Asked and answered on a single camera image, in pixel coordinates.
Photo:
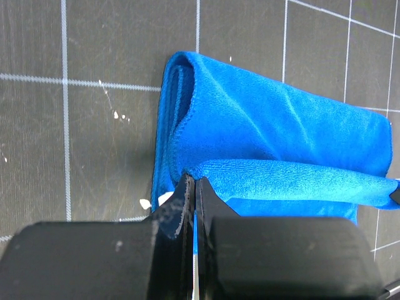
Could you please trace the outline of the black grid cutting mat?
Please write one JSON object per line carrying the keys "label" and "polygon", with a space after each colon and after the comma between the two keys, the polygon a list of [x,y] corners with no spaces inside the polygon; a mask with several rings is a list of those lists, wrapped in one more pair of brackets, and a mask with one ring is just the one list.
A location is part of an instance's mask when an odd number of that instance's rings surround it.
{"label": "black grid cutting mat", "polygon": [[398,1],[2,1],[2,246],[36,221],[147,214],[180,49],[381,113],[399,146]]}

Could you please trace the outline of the blue towel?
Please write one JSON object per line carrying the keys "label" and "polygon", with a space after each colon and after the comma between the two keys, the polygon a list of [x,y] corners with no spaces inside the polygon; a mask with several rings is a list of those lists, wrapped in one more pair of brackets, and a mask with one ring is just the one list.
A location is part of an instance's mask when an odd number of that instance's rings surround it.
{"label": "blue towel", "polygon": [[195,52],[166,64],[151,200],[183,174],[208,178],[241,216],[346,218],[397,210],[382,115],[308,93]]}

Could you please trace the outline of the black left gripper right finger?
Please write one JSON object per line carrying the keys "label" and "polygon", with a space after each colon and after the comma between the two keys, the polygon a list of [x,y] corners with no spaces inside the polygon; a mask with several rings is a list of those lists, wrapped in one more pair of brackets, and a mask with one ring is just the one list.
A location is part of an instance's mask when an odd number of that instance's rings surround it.
{"label": "black left gripper right finger", "polygon": [[239,214],[218,197],[208,178],[196,181],[195,190],[199,298],[214,299],[219,287],[212,222],[214,218],[236,218]]}

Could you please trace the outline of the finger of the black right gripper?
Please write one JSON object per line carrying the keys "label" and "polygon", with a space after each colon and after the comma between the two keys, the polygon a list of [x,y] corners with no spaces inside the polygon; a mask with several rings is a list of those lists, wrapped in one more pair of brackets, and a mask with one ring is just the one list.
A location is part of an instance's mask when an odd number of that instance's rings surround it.
{"label": "finger of the black right gripper", "polygon": [[392,201],[394,201],[396,204],[400,204],[400,188],[398,187],[395,191],[393,191],[389,197],[391,198]]}

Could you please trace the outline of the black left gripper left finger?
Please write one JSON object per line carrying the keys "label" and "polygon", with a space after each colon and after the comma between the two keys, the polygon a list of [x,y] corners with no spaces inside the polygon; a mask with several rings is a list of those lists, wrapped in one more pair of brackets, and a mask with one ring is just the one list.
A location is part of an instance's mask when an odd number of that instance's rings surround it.
{"label": "black left gripper left finger", "polygon": [[148,299],[191,299],[193,291],[194,179],[183,174],[151,221]]}

